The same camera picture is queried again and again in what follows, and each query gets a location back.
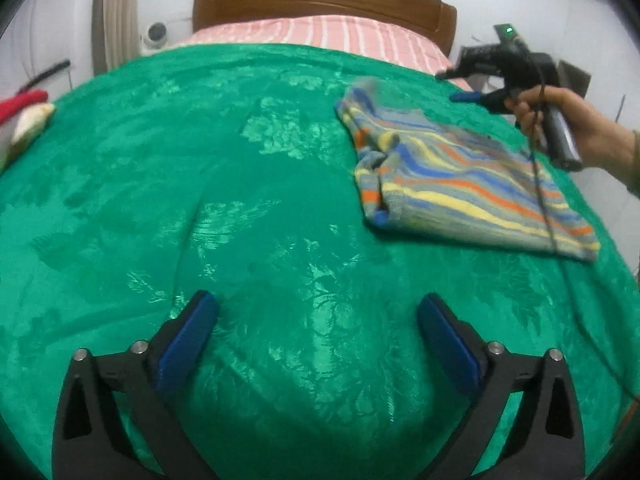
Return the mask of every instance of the green bedspread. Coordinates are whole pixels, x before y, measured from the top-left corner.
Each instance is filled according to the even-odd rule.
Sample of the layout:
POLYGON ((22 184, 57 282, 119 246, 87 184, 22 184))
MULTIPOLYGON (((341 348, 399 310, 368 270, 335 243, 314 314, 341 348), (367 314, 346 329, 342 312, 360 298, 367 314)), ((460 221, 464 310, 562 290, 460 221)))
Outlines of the green bedspread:
POLYGON ((451 104, 454 87, 431 76, 302 46, 183 48, 57 103, 50 129, 0 178, 0 413, 46 474, 72 351, 149 338, 198 288, 219 295, 222 314, 177 413, 224 480, 422 470, 467 406, 418 333, 428 292, 485 340, 562 349, 588 466, 604 455, 626 408, 607 365, 634 386, 640 324, 602 223, 554 173, 602 242, 595 264, 566 262, 578 310, 551 257, 372 231, 334 113, 364 75, 383 80, 383 105, 523 144, 503 119, 451 104))

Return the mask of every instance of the bed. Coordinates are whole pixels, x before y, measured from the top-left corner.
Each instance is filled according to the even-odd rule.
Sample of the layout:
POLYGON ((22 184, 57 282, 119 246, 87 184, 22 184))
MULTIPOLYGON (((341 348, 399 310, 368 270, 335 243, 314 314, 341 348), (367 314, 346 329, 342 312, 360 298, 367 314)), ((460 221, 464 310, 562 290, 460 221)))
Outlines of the bed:
MULTIPOLYGON (((503 119, 451 105, 457 87, 428 73, 448 63, 455 21, 439 0, 194 0, 180 48, 56 103, 0 178, 0 413, 46 476, 73 350, 149 338, 200 288, 222 313, 174 408, 220 478, 414 478, 468 406, 418 333, 416 305, 434 291, 485 340, 564 352, 594 467, 628 405, 621 384, 638 386, 640 298, 569 177, 545 163, 602 245, 593 264, 562 261, 570 286, 549 256, 393 236, 362 219, 334 111, 359 78, 381 82, 385 105, 523 147, 503 119), (375 59, 351 18, 399 34, 415 67, 391 47, 375 59), (298 19, 303 41, 285 44, 298 22, 283 20, 298 19), (332 20, 342 48, 314 37, 332 20), (245 41, 277 23, 279 37, 245 41)), ((510 402, 478 471, 515 412, 510 402)), ((152 466, 126 410, 123 422, 152 466)))

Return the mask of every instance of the silver bolt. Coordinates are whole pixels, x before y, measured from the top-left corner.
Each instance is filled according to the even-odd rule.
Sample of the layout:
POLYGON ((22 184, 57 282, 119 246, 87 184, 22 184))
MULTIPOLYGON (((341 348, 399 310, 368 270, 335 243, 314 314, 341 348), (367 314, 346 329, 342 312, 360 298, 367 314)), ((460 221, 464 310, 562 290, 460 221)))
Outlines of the silver bolt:
POLYGON ((131 345, 131 351, 134 354, 143 354, 148 349, 149 349, 149 343, 144 339, 141 339, 140 341, 136 341, 135 343, 133 343, 133 345, 131 345))
POLYGON ((502 343, 498 343, 497 341, 491 341, 487 346, 489 350, 494 355, 500 355, 504 352, 504 345, 502 343))
POLYGON ((86 348, 79 348, 74 352, 74 361, 82 361, 86 356, 86 348))
POLYGON ((562 352, 557 348, 552 348, 551 350, 549 350, 549 357, 551 357, 554 361, 562 361, 562 359, 564 358, 562 352))

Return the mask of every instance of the knitted garment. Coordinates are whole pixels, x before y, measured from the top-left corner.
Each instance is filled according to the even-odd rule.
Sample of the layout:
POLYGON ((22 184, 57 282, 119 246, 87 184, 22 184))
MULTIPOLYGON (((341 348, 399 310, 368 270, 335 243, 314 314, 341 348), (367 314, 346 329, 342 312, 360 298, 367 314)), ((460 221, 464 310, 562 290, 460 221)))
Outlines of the knitted garment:
POLYGON ((600 243, 545 168, 540 208, 531 161, 490 137, 436 124, 420 110, 374 104, 363 80, 337 103, 358 152, 362 208, 379 228, 593 261, 600 243))

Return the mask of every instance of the pink striped bed sheet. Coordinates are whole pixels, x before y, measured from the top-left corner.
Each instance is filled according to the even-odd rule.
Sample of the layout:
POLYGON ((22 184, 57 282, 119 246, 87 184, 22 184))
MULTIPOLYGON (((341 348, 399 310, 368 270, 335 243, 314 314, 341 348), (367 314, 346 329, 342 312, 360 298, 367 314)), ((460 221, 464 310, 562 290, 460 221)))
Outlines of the pink striped bed sheet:
MULTIPOLYGON (((341 50, 434 75, 451 67, 435 43, 410 30, 355 16, 304 16, 203 28, 177 46, 292 43, 341 50)), ((464 80, 453 81, 471 90, 464 80)))

